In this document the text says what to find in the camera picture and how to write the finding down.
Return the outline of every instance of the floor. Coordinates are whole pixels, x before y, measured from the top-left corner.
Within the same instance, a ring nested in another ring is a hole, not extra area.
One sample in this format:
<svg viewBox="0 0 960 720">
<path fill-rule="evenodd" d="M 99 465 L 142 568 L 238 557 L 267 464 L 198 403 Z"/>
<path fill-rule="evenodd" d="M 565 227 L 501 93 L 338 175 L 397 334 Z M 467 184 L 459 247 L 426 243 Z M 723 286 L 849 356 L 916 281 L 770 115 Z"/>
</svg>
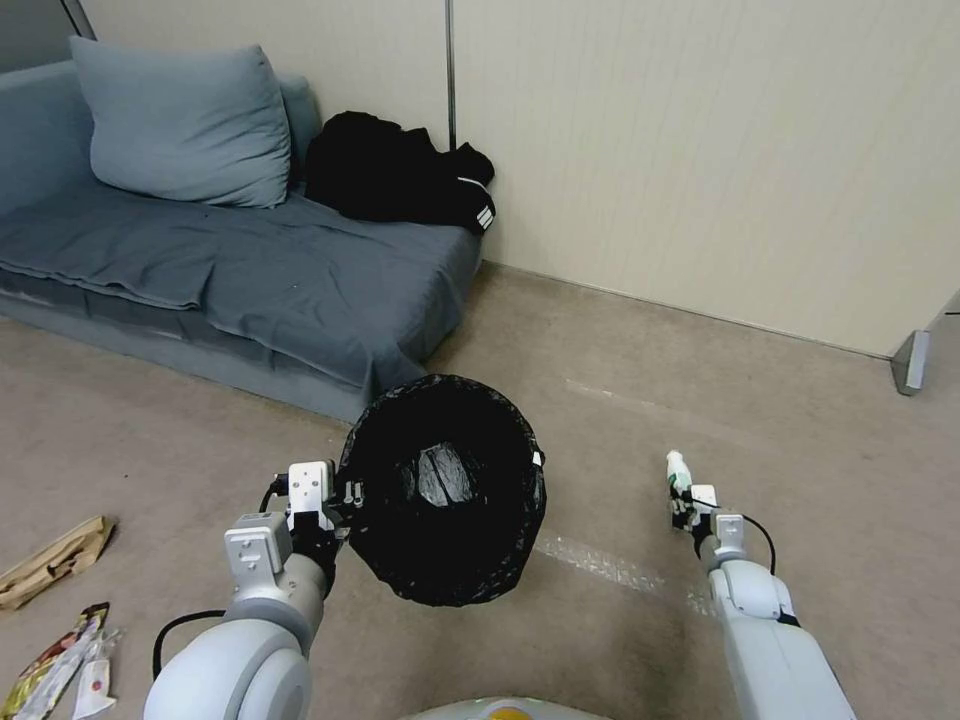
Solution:
<svg viewBox="0 0 960 720">
<path fill-rule="evenodd" d="M 490 694 L 621 720 L 736 717 L 705 580 L 668 525 L 673 447 L 772 530 L 800 619 L 861 718 L 956 717 L 960 318 L 946 321 L 908 399 L 879 360 L 485 267 L 430 366 L 497 387 L 533 425 L 540 552 L 514 592 L 462 610 L 397 599 L 343 552 L 310 717 L 387 720 Z M 271 473 L 339 457 L 347 428 L 8 320 L 0 348 L 0 566 L 88 516 L 120 523 L 90 570 L 0 616 L 0 692 L 109 600 L 126 632 L 113 717 L 139 717 L 156 631 L 228 597 L 224 529 Z M 54 718 L 71 708 L 72 694 Z"/>
</svg>

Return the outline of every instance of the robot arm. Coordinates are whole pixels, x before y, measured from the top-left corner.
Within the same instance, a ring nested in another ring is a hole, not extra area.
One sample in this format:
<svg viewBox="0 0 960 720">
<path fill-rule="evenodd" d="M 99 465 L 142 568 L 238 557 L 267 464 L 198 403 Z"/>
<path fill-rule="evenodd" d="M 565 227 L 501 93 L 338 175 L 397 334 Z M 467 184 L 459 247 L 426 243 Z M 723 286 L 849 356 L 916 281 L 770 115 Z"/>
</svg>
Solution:
<svg viewBox="0 0 960 720">
<path fill-rule="evenodd" d="M 333 463 L 291 465 L 289 518 L 243 515 L 224 535 L 234 594 L 224 621 L 163 668 L 145 720 L 304 720 L 307 659 L 342 538 L 324 515 Z"/>
<path fill-rule="evenodd" d="M 747 559 L 744 516 L 718 507 L 712 485 L 693 485 L 668 455 L 674 526 L 690 532 L 710 581 L 744 720 L 855 720 L 813 635 L 800 627 L 787 586 Z"/>
</svg>

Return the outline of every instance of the metal pole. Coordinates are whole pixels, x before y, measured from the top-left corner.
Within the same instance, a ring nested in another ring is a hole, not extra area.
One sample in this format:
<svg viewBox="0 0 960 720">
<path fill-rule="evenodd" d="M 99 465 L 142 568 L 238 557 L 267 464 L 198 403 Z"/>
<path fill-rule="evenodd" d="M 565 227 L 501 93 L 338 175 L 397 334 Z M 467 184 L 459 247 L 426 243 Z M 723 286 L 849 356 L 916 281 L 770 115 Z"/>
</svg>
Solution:
<svg viewBox="0 0 960 720">
<path fill-rule="evenodd" d="M 60 0 L 60 6 L 67 17 L 70 18 L 70 24 L 73 25 L 77 35 L 91 40 L 97 39 L 96 33 L 93 32 L 93 27 L 90 25 L 90 20 L 83 11 L 80 0 Z"/>
<path fill-rule="evenodd" d="M 457 149 L 457 82 L 453 69 L 453 0 L 446 1 L 447 16 L 447 125 L 450 129 L 450 150 Z"/>
</svg>

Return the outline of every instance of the blue couch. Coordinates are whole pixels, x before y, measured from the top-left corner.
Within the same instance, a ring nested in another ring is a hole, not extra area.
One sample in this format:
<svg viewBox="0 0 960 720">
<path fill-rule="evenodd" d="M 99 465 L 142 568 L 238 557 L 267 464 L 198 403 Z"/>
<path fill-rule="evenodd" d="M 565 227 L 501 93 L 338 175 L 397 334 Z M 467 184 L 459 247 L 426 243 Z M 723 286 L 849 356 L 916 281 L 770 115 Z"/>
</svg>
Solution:
<svg viewBox="0 0 960 720">
<path fill-rule="evenodd" d="M 279 80 L 296 168 L 319 119 L 305 80 Z M 480 261 L 462 228 L 103 185 L 71 62 L 0 76 L 0 118 L 0 314 L 347 421 L 461 319 Z"/>
</svg>

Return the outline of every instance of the trash can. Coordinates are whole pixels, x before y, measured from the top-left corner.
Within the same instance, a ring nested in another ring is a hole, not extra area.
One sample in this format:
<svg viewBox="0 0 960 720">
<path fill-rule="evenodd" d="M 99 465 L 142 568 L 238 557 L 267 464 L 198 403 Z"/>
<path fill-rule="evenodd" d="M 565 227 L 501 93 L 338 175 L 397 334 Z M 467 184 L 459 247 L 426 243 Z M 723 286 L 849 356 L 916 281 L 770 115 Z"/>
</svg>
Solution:
<svg viewBox="0 0 960 720">
<path fill-rule="evenodd" d="M 543 452 L 496 390 L 428 375 L 387 392 L 347 437 L 335 491 L 357 483 L 349 542 L 400 597 L 492 600 L 516 586 L 546 507 Z"/>
</svg>

